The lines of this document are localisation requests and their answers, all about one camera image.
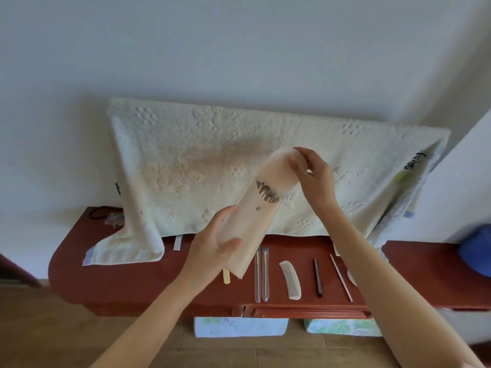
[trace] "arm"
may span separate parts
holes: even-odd
[[[327,229],[350,270],[387,344],[403,368],[483,367],[445,319],[387,263],[336,201],[332,171],[314,151],[296,148],[311,173],[291,168],[315,214]]]
[[[208,226],[196,234],[181,273],[92,368],[146,368],[150,365],[182,311],[216,278],[242,244],[241,239],[232,239],[218,248],[215,239],[221,222],[236,209],[236,206],[229,206],[220,210]]]

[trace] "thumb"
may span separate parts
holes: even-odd
[[[234,254],[237,249],[242,245],[243,240],[240,239],[239,237],[235,237],[233,239],[230,239],[229,241],[224,242],[218,251],[225,255],[226,258],[230,258],[232,254]]]
[[[305,177],[308,176],[308,173],[302,169],[302,167],[300,166],[298,161],[295,160],[294,158],[289,157],[289,158],[287,158],[287,160],[288,160],[288,165],[290,165],[290,168],[297,175],[298,180],[300,181],[300,184],[302,184],[302,181],[305,179]]]

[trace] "table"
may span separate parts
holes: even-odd
[[[91,220],[88,207],[52,256],[50,286],[73,304],[84,305],[95,315],[138,316],[169,285],[181,270],[193,240],[184,235],[181,250],[173,251],[174,237],[163,238],[165,253],[157,262],[114,266],[82,266],[88,249],[118,229]],[[220,274],[185,309],[185,316],[244,316],[284,318],[369,318],[358,288],[347,277],[340,257],[336,263],[353,297],[351,303],[339,281],[329,254],[328,236],[291,237],[267,235],[269,247],[270,298],[254,299],[253,263],[239,280],[230,275],[224,284]],[[392,266],[436,308],[455,310],[491,309],[491,278],[470,269],[458,256],[454,244],[391,241],[383,250]],[[324,296],[317,297],[312,260],[317,258]],[[298,301],[288,298],[279,262],[289,260],[302,287]]]

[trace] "blue bucket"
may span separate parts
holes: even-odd
[[[481,226],[465,239],[459,255],[470,268],[491,277],[491,225]]]

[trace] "white towel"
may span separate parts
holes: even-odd
[[[342,210],[368,236],[382,217],[404,212],[450,134],[121,98],[110,100],[108,114],[121,160],[125,227],[92,248],[86,265],[159,260],[161,237],[203,229],[216,211],[236,202],[253,171],[280,147],[312,148],[328,161]],[[268,234],[328,234],[300,185],[281,204]]]

